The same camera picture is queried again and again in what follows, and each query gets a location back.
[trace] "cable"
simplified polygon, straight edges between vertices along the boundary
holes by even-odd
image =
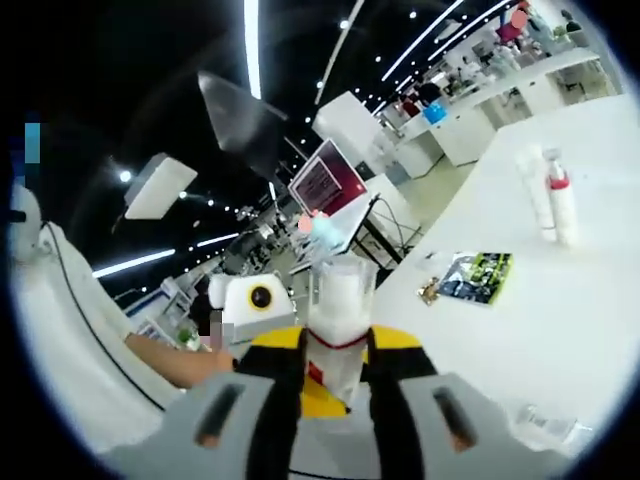
[[[107,347],[105,347],[104,344],[100,341],[100,338],[98,337],[95,330],[91,326],[91,323],[89,323],[89,320],[87,319],[87,316],[82,310],[82,307],[80,307],[80,302],[78,302],[76,294],[73,292],[73,288],[71,288],[71,282],[69,281],[69,276],[67,275],[67,269],[64,266],[64,260],[62,259],[62,252],[60,251],[60,246],[58,245],[58,239],[56,238],[56,234],[54,233],[53,228],[51,228],[51,223],[47,222],[46,227],[49,229],[49,232],[51,233],[51,238],[53,238],[53,243],[56,248],[58,258],[60,259],[60,268],[62,269],[62,275],[64,276],[64,281],[67,284],[67,288],[69,289],[69,293],[71,294],[73,303],[76,305],[76,308],[80,312],[80,315],[82,316],[84,323],[89,328],[91,335],[93,335],[93,338],[95,338],[96,342],[98,342],[98,345],[100,345],[100,348],[102,348],[102,351],[107,355],[107,357],[109,357],[109,360],[113,362],[113,364],[120,371],[120,373],[122,373],[122,375],[124,375],[124,377],[127,380],[129,380],[129,382],[136,388],[136,390],[138,390],[142,394],[142,396],[144,396],[147,400],[149,400],[149,402],[151,402],[156,408],[158,408],[158,410],[164,412],[165,411],[164,407],[160,405],[158,402],[156,402],[153,398],[151,398],[151,396],[147,392],[145,392],[140,385],[138,385],[136,382],[133,381],[133,379],[127,374],[127,372],[125,372],[124,369],[120,366],[120,364],[116,362],[115,358],[113,358],[111,353],[109,353],[109,350],[107,350]]]

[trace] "plastic bottle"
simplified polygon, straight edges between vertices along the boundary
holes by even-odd
[[[529,145],[516,159],[516,166],[522,183],[529,194],[529,200],[542,236],[549,241],[555,240],[555,224],[549,194],[545,187],[547,179],[547,162],[542,147]]]
[[[558,149],[545,150],[544,157],[549,163],[547,190],[557,242],[566,246],[575,245],[579,237],[578,218],[569,175],[560,165]]]

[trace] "white desk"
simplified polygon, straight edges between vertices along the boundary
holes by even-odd
[[[560,147],[583,245],[546,243],[514,152]],[[374,321],[416,335],[440,372],[486,395],[524,399],[606,425],[640,352],[640,113],[628,96],[565,107],[502,128],[448,208],[378,289]],[[432,251],[514,253],[491,307],[416,295]]]

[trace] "computer monitor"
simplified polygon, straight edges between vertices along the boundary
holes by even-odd
[[[289,192],[306,213],[319,210],[331,216],[367,187],[338,147],[326,140],[293,178]]]

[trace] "black ceiling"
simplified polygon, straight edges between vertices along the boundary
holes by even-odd
[[[390,80],[382,75],[452,0],[367,0],[327,82],[321,105],[345,90],[387,97],[394,80],[426,68],[428,37]],[[467,0],[450,18],[472,21],[492,0]],[[304,123],[317,110],[316,82],[324,74],[354,0],[261,0],[262,98],[289,120],[283,133],[311,153],[320,142]],[[41,168],[31,185],[44,215],[60,224],[96,267],[176,248],[178,254],[105,277],[112,293],[193,267],[205,253],[197,241],[246,228],[222,205],[257,206],[267,181],[220,151],[198,89],[207,70],[248,89],[242,0],[49,2],[35,24],[33,101],[42,126]],[[409,18],[415,10],[417,17]],[[374,58],[380,55],[382,61]],[[279,139],[279,158],[299,163]],[[118,172],[138,172],[166,152],[198,171],[188,191],[157,222],[118,221],[126,186]],[[212,198],[216,206],[208,207]]]

